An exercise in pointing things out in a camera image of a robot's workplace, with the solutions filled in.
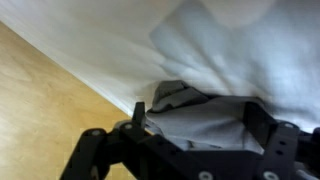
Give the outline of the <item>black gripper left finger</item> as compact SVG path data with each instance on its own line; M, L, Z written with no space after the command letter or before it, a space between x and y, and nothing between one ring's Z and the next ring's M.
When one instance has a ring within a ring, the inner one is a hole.
M114 164L137 180L220 180L209 165L160 135L145 130L145 104L111 132L88 129L80 136L59 180L104 180Z

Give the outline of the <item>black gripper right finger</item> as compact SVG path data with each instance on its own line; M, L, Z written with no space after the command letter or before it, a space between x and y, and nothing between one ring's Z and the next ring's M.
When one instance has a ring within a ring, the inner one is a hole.
M258 180L302 180L295 163L302 163L314 175L320 174L320 128L302 131L288 121L277 121L257 103L245 104L243 123L264 149Z

